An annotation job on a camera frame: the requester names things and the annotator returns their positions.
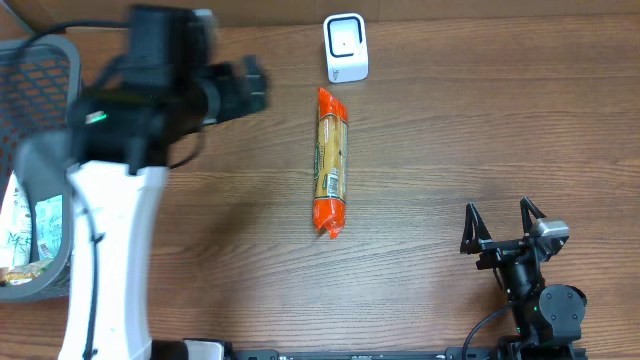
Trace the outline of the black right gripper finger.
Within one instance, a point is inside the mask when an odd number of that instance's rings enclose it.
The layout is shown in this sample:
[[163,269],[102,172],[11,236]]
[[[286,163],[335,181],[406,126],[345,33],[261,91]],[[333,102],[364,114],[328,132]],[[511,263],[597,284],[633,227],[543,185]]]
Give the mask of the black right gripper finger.
[[522,197],[520,200],[520,211],[525,235],[529,234],[535,220],[546,217],[527,196]]
[[465,210],[465,226],[462,235],[461,250],[484,250],[493,239],[486,228],[476,206],[469,202]]

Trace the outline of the orange biscuit pack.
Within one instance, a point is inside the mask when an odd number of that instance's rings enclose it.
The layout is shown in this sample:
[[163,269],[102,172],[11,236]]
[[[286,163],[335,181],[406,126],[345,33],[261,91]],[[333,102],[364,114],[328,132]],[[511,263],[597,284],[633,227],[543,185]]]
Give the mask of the orange biscuit pack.
[[313,223],[335,239],[346,222],[348,111],[325,88],[318,89],[317,104]]

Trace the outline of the teal snack packet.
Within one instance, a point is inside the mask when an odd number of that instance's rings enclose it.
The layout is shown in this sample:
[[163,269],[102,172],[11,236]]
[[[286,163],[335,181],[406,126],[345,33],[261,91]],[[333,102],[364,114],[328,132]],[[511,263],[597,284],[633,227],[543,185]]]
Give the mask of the teal snack packet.
[[62,242],[63,196],[57,195],[35,205],[37,249],[40,259],[54,259]]

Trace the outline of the white tube with gold cap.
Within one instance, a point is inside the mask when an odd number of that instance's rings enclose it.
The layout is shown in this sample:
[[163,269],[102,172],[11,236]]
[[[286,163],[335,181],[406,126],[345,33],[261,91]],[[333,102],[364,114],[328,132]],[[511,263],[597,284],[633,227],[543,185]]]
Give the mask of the white tube with gold cap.
[[28,264],[31,242],[32,222],[28,200],[12,173],[1,206],[1,266]]

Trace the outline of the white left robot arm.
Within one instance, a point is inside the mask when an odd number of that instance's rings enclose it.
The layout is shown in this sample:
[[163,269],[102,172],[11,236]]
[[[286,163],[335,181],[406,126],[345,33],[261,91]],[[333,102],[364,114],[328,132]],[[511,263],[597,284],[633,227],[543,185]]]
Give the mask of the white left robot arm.
[[243,72],[211,64],[208,9],[135,5],[127,51],[70,106],[65,178],[73,253],[63,359],[229,359],[209,339],[161,341],[148,323],[156,216],[171,146],[206,126],[260,112],[267,80],[254,56]]

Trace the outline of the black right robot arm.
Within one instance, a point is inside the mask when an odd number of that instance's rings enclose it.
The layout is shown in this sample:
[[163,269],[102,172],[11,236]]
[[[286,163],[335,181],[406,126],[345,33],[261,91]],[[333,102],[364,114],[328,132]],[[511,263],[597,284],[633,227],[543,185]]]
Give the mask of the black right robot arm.
[[[460,348],[462,359],[585,359],[581,339],[587,297],[575,286],[548,285],[541,264],[566,245],[570,230],[561,219],[547,217],[529,198],[520,200],[523,236],[495,241],[476,206],[465,209],[460,252],[476,254],[476,267],[490,269],[507,303],[480,320]],[[486,324],[510,312],[516,333],[502,336],[491,350],[472,348],[475,334]]]

